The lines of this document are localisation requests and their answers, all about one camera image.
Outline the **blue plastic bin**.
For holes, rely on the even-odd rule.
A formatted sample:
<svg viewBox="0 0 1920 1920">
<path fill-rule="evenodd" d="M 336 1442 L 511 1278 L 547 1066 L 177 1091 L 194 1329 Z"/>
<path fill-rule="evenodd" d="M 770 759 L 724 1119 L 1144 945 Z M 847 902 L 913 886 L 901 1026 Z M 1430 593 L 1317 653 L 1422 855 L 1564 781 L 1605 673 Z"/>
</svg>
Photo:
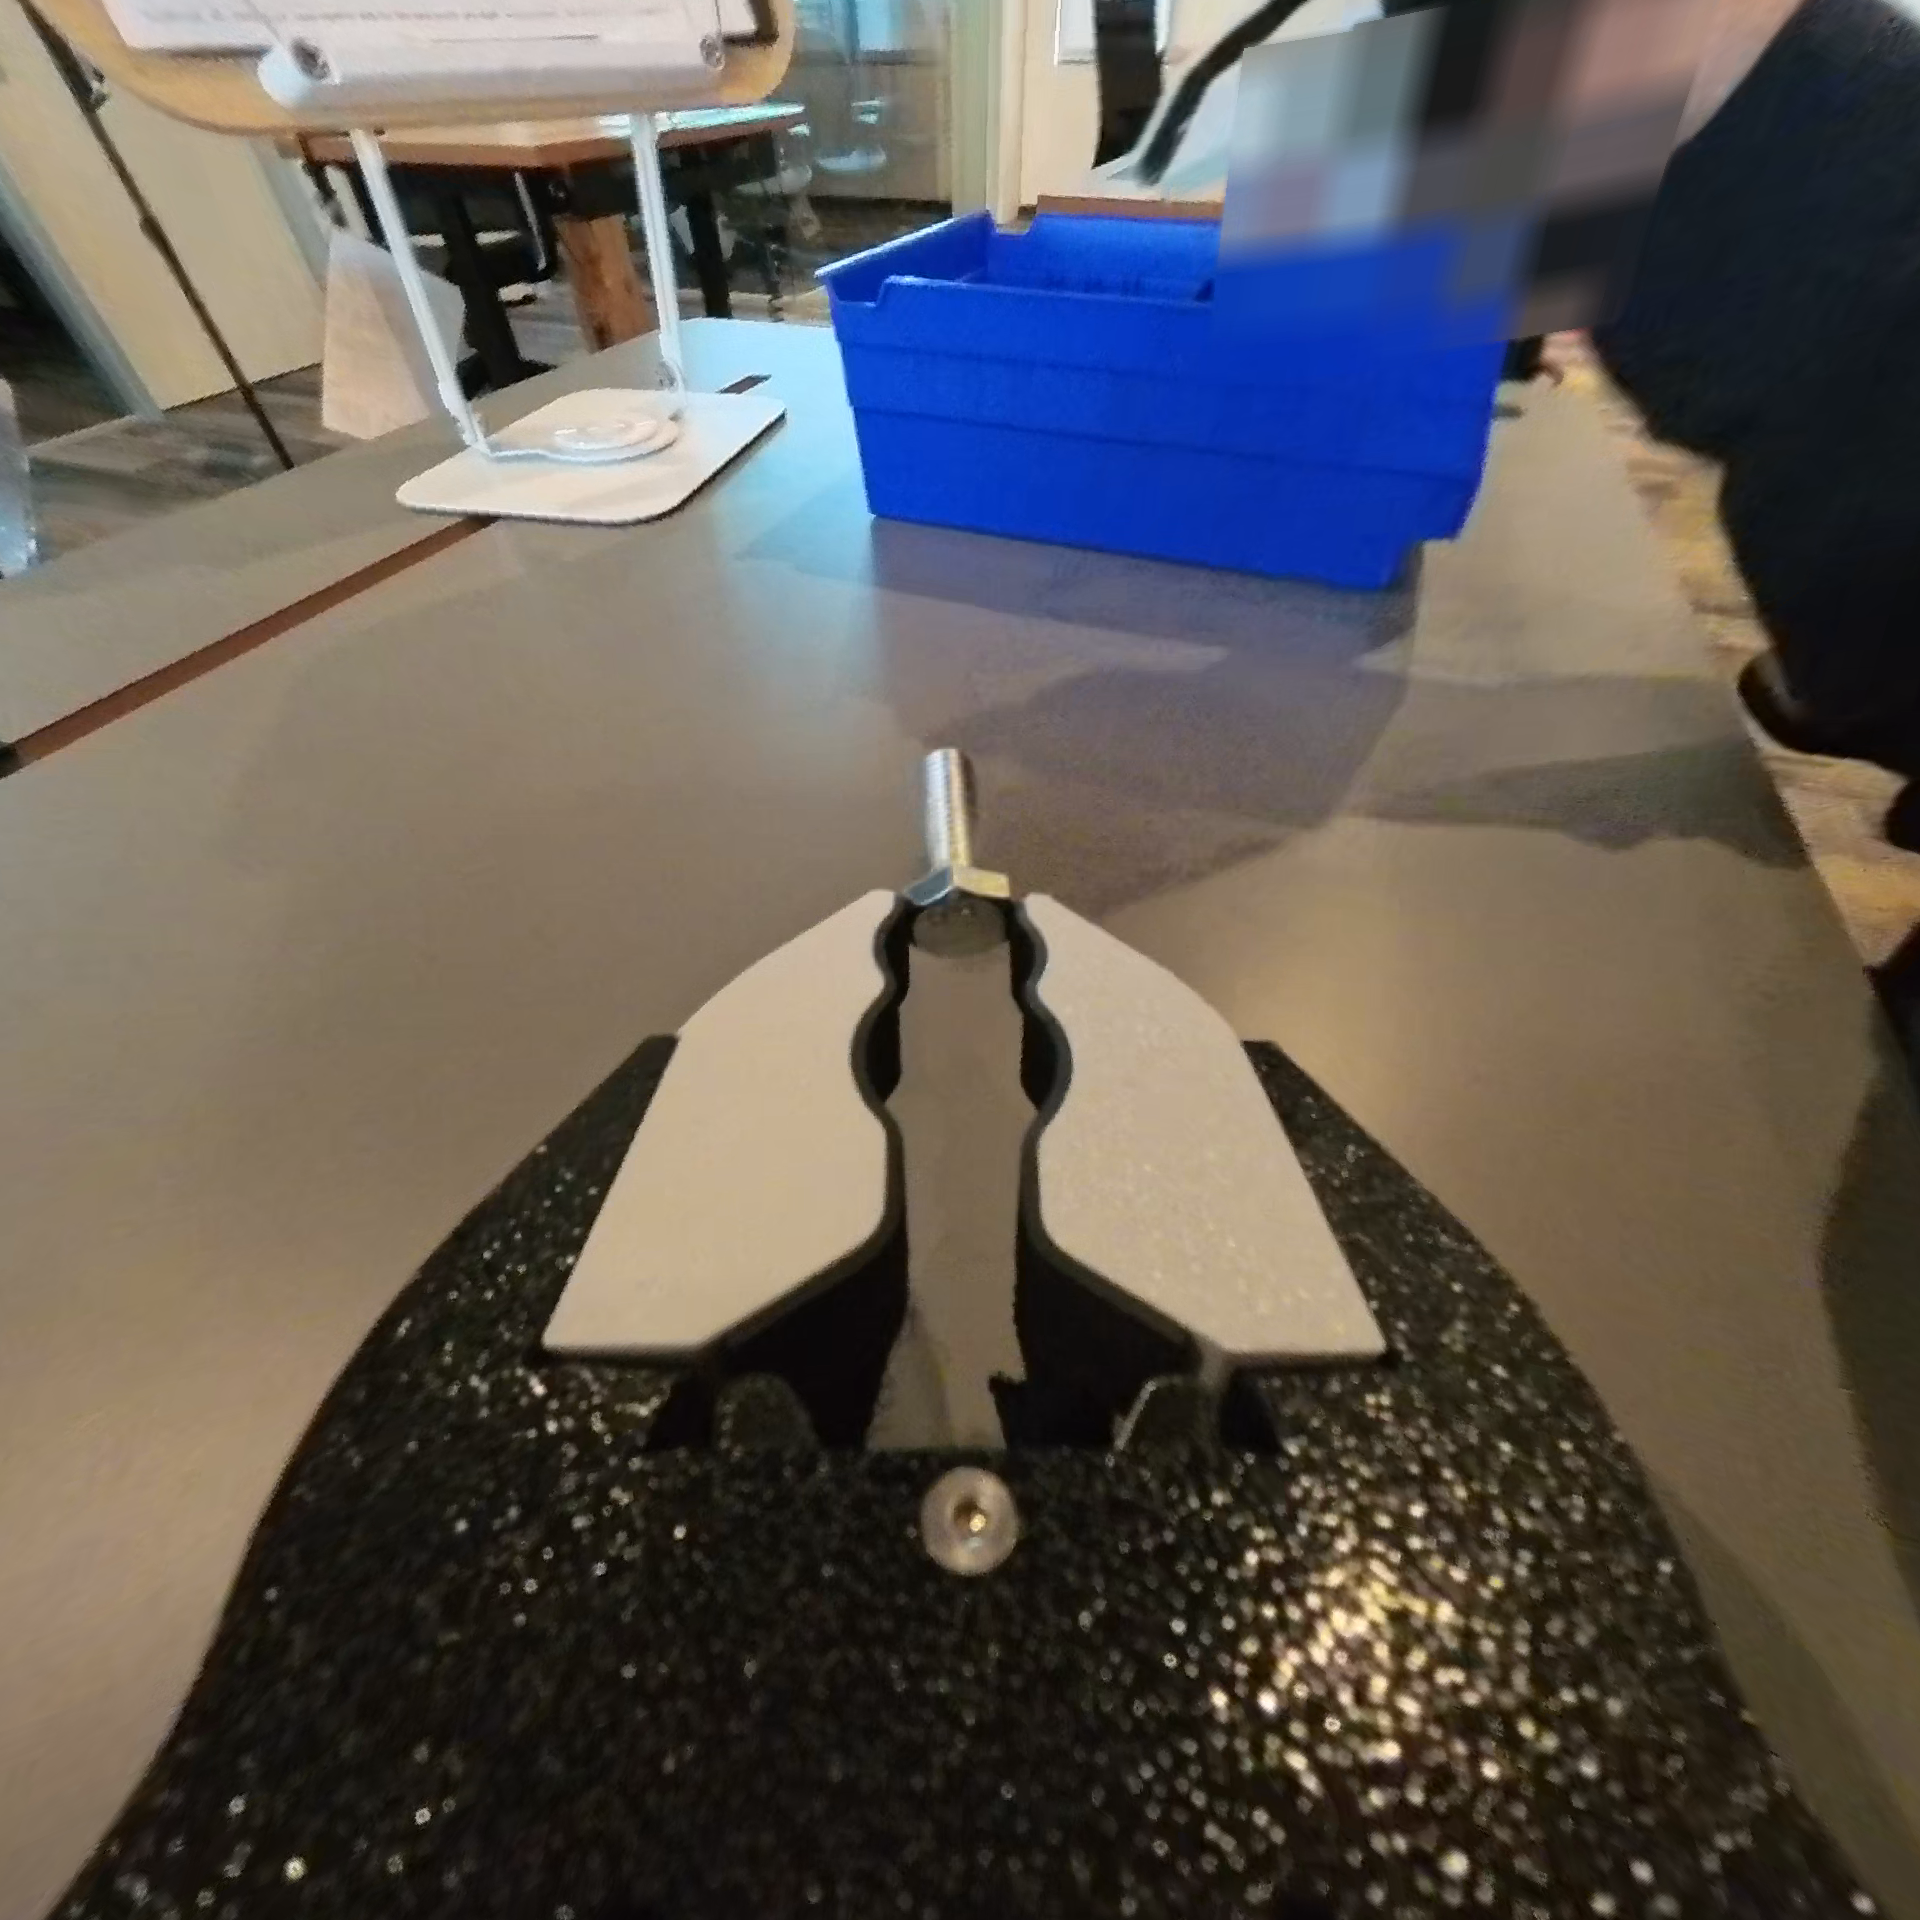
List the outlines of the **blue plastic bin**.
<svg viewBox="0 0 1920 1920">
<path fill-rule="evenodd" d="M 1477 503 L 1507 345 L 1442 234 L 1241 275 L 1215 223 L 974 208 L 819 281 L 878 520 L 1375 593 Z"/>
</svg>

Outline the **wooden table with black legs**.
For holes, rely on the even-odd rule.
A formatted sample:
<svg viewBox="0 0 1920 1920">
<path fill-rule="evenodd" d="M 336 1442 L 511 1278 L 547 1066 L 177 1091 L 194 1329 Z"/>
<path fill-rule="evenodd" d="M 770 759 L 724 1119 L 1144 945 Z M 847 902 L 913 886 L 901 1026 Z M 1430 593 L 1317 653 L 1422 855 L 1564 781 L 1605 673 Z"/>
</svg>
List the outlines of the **wooden table with black legs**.
<svg viewBox="0 0 1920 1920">
<path fill-rule="evenodd" d="M 731 266 L 720 241 L 720 182 L 731 158 L 770 164 L 775 138 L 793 131 L 802 103 L 760 106 L 688 106 L 659 122 L 659 158 L 669 203 L 688 213 L 688 264 L 705 319 L 731 319 Z M 522 350 L 504 275 L 485 264 L 470 195 L 504 195 L 528 182 L 531 241 L 556 259 L 573 286 L 573 319 L 590 350 L 659 326 L 659 296 L 633 266 L 633 148 L 622 122 L 565 126 L 446 126 L 446 131 L 378 131 L 395 195 L 433 208 L 444 266 L 469 304 L 462 390 L 495 392 L 547 367 Z"/>
</svg>

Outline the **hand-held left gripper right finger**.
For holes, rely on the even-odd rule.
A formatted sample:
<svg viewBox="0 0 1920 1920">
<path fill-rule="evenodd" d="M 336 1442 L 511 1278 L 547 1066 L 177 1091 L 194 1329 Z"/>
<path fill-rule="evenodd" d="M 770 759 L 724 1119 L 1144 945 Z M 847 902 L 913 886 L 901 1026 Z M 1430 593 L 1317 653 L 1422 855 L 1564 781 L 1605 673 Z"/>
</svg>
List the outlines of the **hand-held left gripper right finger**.
<svg viewBox="0 0 1920 1920">
<path fill-rule="evenodd" d="M 1025 897 L 1028 1005 L 1064 1039 L 1041 1098 L 1041 1244 L 1201 1367 L 1375 1361 L 1383 1322 L 1231 1025 L 1170 966 Z"/>
</svg>

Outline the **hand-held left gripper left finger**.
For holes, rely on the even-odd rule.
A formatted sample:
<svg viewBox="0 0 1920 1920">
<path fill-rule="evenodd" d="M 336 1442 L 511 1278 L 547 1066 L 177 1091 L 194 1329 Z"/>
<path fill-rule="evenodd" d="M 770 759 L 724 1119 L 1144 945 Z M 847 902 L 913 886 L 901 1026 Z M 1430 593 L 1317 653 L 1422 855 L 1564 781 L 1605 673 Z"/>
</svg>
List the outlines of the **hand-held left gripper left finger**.
<svg viewBox="0 0 1920 1920">
<path fill-rule="evenodd" d="M 847 1273 L 895 1217 L 895 889 L 860 889 L 724 981 L 547 1322 L 548 1359 L 691 1361 Z"/>
</svg>

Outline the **silver hex bolt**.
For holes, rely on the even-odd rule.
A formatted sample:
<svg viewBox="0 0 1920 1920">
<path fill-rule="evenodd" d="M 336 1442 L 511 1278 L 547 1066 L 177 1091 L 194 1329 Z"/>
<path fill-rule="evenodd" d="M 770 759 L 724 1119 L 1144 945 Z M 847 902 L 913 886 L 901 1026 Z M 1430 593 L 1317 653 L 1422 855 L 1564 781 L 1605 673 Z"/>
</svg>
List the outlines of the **silver hex bolt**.
<svg viewBox="0 0 1920 1920">
<path fill-rule="evenodd" d="M 933 954 L 986 954 L 1011 934 L 1014 886 L 974 855 L 974 766 L 963 745 L 924 759 L 924 877 L 895 897 L 907 941 Z"/>
</svg>

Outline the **clear acrylic sign stand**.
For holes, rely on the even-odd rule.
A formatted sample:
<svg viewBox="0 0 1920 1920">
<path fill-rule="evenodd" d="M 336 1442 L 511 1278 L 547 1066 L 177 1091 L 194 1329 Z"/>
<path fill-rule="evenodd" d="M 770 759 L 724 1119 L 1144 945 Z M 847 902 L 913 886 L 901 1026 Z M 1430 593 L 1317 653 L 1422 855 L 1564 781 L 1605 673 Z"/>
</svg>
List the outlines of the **clear acrylic sign stand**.
<svg viewBox="0 0 1920 1920">
<path fill-rule="evenodd" d="M 353 146 L 400 296 L 462 451 L 395 493 L 415 516 L 642 527 L 677 516 L 775 421 L 775 400 L 691 392 L 659 122 L 763 103 L 793 46 L 793 8 L 31 8 L 79 60 L 139 103 L 230 138 Z M 633 195 L 659 296 L 659 384 L 573 390 L 488 430 L 444 345 L 400 229 L 382 138 L 610 116 L 633 148 Z"/>
</svg>

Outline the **person's right forearm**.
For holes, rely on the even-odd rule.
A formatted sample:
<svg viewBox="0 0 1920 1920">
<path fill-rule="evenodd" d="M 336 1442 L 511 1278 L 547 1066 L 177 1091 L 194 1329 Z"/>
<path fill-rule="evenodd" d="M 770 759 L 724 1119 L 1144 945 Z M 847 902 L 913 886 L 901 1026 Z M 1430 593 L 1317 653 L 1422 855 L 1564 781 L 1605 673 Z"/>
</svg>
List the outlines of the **person's right forearm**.
<svg viewBox="0 0 1920 1920">
<path fill-rule="evenodd" d="M 1797 8 L 1666 158 L 1627 304 L 1590 335 L 1654 440 L 1717 465 L 1773 642 L 1745 710 L 1915 775 L 1920 719 L 1920 32 Z"/>
</svg>

